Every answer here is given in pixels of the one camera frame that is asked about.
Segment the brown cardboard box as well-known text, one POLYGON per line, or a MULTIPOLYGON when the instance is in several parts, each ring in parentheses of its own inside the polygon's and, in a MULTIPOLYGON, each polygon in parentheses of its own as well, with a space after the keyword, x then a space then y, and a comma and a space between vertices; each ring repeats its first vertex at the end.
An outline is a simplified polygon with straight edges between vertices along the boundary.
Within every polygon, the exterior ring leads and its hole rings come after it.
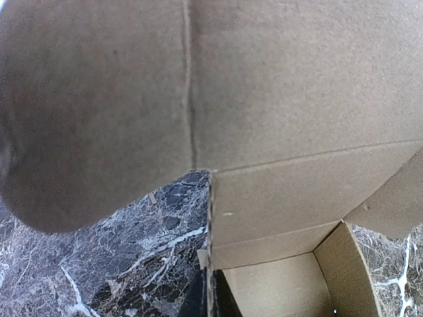
POLYGON ((81 232, 205 170, 207 304, 380 316, 359 225, 422 222, 421 1, 2 1, 1 198, 81 232))

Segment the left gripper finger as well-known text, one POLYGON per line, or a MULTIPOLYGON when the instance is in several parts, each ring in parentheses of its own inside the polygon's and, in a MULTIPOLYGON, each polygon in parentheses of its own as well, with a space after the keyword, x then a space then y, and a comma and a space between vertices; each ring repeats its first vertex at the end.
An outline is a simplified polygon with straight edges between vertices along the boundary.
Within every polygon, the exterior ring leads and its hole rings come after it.
MULTIPOLYGON (((211 316, 238 316, 238 305, 222 270, 213 271, 213 308, 211 316)), ((180 308, 180 316, 208 316, 207 269, 198 270, 192 278, 180 308)))

